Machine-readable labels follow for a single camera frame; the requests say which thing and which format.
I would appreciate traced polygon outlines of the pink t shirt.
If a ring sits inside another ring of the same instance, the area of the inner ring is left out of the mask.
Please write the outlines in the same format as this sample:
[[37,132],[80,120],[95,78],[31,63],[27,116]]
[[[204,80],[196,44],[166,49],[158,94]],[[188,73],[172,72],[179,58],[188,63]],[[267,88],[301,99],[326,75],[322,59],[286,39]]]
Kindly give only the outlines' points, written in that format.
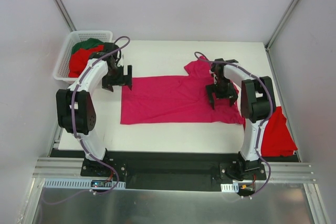
[[213,83],[208,63],[191,61],[184,69],[185,76],[133,78],[132,89],[122,88],[121,124],[245,123],[237,104],[220,99],[211,106],[206,92]]

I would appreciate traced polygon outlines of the white perforated plastic basket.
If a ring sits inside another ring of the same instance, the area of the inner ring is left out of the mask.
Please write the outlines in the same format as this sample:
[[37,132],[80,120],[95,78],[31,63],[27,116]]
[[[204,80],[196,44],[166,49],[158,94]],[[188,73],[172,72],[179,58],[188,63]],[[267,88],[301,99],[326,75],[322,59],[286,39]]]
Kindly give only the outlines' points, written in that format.
[[75,44],[86,41],[89,38],[98,39],[102,42],[112,42],[113,33],[109,30],[80,30],[72,31],[64,40],[60,53],[58,55],[56,65],[53,71],[55,80],[64,81],[72,84],[75,79],[69,78],[69,61],[71,58],[71,51]]

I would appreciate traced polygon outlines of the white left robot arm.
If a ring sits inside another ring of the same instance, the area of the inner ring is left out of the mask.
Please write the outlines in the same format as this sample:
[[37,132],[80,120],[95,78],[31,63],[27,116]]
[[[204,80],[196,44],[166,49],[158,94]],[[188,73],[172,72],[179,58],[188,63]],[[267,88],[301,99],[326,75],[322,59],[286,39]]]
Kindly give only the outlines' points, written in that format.
[[111,163],[105,160],[106,148],[95,131],[97,120],[92,95],[98,84],[113,92],[115,86],[132,89],[132,66],[123,64],[122,50],[130,43],[118,46],[109,42],[103,51],[92,52],[79,77],[66,89],[56,93],[58,125],[73,135],[83,148],[86,159],[95,161],[93,170],[99,176],[111,171]]

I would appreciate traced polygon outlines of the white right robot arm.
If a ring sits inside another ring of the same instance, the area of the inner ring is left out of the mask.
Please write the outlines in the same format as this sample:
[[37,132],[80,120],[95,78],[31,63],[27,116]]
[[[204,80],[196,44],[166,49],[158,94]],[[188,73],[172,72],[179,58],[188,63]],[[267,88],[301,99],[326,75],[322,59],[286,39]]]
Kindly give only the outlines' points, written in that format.
[[206,86],[206,92],[212,108],[215,99],[226,99],[229,106],[240,100],[245,133],[238,152],[236,174],[241,179],[248,179],[260,165],[265,128],[276,110],[272,78],[252,74],[236,60],[216,59],[211,62],[210,73],[214,83]]

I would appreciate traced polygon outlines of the red t shirt in basket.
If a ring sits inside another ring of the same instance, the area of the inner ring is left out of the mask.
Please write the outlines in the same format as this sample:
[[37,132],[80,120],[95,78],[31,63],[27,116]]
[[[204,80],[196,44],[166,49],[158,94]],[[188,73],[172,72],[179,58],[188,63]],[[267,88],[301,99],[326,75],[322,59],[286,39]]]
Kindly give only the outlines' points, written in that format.
[[73,48],[71,51],[71,57],[69,60],[69,78],[77,78],[81,75],[85,69],[89,57],[94,52],[100,52],[104,48],[104,45],[98,45],[93,48]]

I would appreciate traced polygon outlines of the green t shirt in basket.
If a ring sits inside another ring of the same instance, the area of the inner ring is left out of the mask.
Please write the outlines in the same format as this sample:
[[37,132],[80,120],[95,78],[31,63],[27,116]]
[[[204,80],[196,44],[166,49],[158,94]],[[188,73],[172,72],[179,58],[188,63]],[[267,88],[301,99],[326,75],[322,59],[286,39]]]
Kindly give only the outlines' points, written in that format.
[[80,49],[91,50],[93,52],[100,52],[104,48],[104,42],[95,38],[89,38],[87,40],[76,43],[71,50],[71,54],[75,54]]

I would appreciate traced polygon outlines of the folded red t shirt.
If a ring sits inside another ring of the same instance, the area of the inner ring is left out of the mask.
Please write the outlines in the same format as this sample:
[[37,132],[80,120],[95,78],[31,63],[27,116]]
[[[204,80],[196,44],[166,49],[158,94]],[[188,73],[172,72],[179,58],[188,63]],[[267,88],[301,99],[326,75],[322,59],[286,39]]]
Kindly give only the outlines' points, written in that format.
[[[251,121],[244,119],[244,141],[240,150],[243,153],[243,157],[247,157],[249,151],[253,151],[255,148],[255,143],[253,147],[250,147],[250,139],[252,131],[254,132],[252,137],[257,136],[258,124],[252,127]],[[268,123],[264,124],[266,127],[262,143],[259,141],[261,143],[259,153],[262,157],[287,157],[293,155],[294,151],[297,150],[286,124],[287,118],[283,115],[282,108],[280,106],[276,107]]]

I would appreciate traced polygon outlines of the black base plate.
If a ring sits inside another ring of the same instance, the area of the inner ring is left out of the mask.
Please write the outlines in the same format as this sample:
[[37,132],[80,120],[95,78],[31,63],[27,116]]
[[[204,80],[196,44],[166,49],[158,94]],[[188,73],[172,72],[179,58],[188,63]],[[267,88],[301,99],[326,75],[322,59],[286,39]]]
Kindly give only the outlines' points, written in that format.
[[51,156],[81,158],[82,177],[101,178],[104,185],[124,182],[127,189],[219,191],[234,181],[254,187],[268,179],[261,160],[245,162],[238,154],[108,151],[101,162],[84,151],[53,150]]

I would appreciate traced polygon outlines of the right aluminium frame post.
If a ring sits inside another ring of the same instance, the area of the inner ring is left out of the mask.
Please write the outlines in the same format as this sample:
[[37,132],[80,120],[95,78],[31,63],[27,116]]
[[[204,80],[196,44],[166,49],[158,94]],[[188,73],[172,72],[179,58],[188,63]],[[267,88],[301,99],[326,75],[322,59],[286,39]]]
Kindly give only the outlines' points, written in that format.
[[265,51],[269,52],[275,41],[277,40],[280,32],[285,27],[285,24],[288,22],[290,16],[295,11],[296,7],[300,3],[301,0],[291,0],[289,5],[287,6],[286,10],[284,11],[281,19],[279,20],[275,30],[271,34],[270,38],[268,39],[267,43],[265,44]]

